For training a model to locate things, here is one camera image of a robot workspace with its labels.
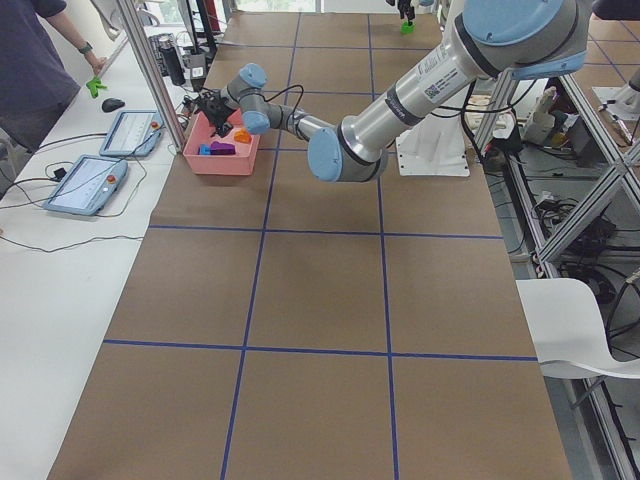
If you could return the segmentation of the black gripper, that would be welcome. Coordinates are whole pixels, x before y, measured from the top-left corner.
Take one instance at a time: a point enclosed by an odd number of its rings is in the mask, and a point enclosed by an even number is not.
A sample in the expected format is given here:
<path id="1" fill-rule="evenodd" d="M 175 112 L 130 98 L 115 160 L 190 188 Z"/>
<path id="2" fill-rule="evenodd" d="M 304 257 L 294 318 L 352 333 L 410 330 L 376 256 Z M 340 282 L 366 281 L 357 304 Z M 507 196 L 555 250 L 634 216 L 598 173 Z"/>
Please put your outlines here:
<path id="1" fill-rule="evenodd" d="M 214 127 L 215 134 L 226 137 L 232 130 L 229 118 L 235 113 L 219 89 L 203 89 L 195 99 L 196 111 L 202 112 Z"/>

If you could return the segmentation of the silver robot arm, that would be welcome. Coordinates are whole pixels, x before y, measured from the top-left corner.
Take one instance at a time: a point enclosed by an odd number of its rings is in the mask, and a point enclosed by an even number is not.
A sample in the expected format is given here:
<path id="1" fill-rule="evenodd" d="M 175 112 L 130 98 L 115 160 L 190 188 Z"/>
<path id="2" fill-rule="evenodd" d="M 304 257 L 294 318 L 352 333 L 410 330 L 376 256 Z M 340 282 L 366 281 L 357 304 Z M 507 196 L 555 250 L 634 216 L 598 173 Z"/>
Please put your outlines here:
<path id="1" fill-rule="evenodd" d="M 368 182 L 386 169 L 388 146 L 477 79 L 510 70 L 517 80 L 561 76 L 585 61 L 589 1 L 466 1 L 441 43 L 356 116 L 331 125 L 268 102 L 264 69 L 249 63 L 223 88 L 196 99 L 217 133 L 240 112 L 252 134 L 284 130 L 308 143 L 307 161 L 326 182 Z"/>

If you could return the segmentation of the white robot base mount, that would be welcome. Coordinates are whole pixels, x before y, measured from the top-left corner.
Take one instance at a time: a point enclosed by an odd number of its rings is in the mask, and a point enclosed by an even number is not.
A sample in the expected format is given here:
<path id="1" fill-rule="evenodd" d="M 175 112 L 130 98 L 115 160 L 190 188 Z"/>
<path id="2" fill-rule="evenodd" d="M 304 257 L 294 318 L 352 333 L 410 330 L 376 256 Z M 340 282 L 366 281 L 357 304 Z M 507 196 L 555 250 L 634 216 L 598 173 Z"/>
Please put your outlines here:
<path id="1" fill-rule="evenodd" d="M 395 144 L 401 176 L 470 175 L 458 117 L 429 116 L 397 137 Z"/>

